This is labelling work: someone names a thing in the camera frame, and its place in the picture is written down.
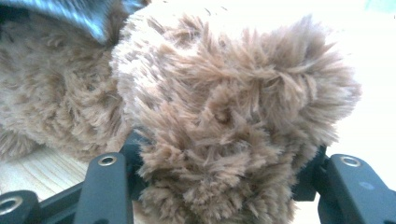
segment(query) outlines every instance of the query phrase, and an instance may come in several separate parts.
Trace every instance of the brown teddy bear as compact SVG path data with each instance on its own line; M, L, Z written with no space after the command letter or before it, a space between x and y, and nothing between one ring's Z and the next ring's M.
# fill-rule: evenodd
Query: brown teddy bear
M247 10L155 2L114 48L37 15L2 25L2 158L46 144L87 160L136 130L146 223L288 223L296 173L361 89L312 17Z

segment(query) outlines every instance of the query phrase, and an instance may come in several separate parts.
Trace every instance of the brown fur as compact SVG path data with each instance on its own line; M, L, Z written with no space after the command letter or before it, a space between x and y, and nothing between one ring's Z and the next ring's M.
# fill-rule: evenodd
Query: brown fur
M359 100L353 71L309 16L276 26L187 5L135 13L112 59L59 21L2 25L0 157L45 144L91 159L134 128L151 141L147 223L289 222L296 172Z
M152 143L146 214L287 223L295 173L359 99L352 70L309 16L263 33L229 25L221 7L177 6L132 16L111 63L127 118Z

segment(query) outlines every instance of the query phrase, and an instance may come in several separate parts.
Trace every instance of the stuffed animal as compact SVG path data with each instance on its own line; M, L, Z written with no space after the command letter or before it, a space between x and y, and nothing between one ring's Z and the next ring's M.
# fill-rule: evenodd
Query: stuffed animal
M114 48L34 14L5 23L0 155L45 144L87 160L135 130L146 223L288 223L295 175L361 88L325 26L284 16L155 2ZM124 17L111 18L117 40Z

